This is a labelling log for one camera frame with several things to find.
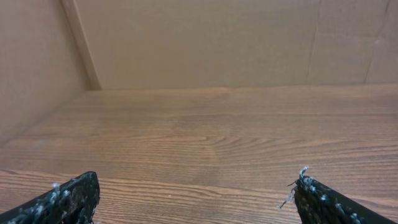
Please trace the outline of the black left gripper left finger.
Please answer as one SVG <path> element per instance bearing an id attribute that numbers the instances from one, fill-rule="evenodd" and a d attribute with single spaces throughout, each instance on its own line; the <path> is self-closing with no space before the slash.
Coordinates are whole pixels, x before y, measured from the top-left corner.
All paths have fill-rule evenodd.
<path id="1" fill-rule="evenodd" d="M 88 171 L 1 214 L 3 224 L 90 224 L 100 202 L 96 172 Z"/>

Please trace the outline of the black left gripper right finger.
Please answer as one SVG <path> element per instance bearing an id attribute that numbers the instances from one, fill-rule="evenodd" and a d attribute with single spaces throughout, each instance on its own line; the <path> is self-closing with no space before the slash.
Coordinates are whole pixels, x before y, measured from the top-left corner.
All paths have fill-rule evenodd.
<path id="1" fill-rule="evenodd" d="M 289 184 L 289 196 L 278 206 L 293 201 L 302 224 L 397 224 L 305 175 L 307 170 L 305 166 Z"/>

